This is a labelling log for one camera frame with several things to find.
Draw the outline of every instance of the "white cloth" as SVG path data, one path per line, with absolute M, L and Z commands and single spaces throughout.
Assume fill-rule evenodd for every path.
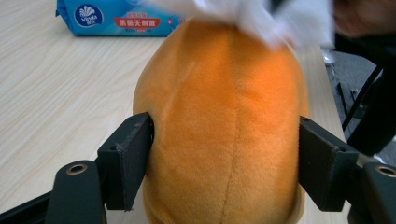
M 332 46 L 331 0 L 284 0 L 271 13 L 270 0 L 146 0 L 202 20 L 235 24 L 270 48 L 285 42 L 297 49 Z

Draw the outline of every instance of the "light wood tabletop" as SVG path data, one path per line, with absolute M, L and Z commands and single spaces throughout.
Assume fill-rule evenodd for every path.
M 72 161 L 96 150 L 132 115 L 134 88 L 160 37 L 75 37 L 56 1 L 2 0 L 0 6 L 0 213 L 52 188 Z M 310 92 L 311 118 L 344 140 L 319 48 L 297 53 Z M 301 223 L 347 223 L 307 198 Z M 109 223 L 146 223 L 134 211 L 107 212 Z

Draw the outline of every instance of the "black pants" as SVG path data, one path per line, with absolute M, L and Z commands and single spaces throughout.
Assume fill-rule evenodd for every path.
M 347 140 L 361 153 L 373 156 L 396 135 L 396 61 L 384 67 L 374 100 Z

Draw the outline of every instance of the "orange fabric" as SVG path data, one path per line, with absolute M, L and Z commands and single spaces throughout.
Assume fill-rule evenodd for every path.
M 299 115 L 308 117 L 299 64 L 236 28 L 187 21 L 138 81 L 134 114 L 155 138 L 143 183 L 152 223 L 292 223 Z

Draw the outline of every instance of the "blue package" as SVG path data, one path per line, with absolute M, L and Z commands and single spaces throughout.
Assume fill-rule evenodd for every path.
M 186 17 L 143 0 L 57 0 L 56 16 L 74 35 L 168 36 Z

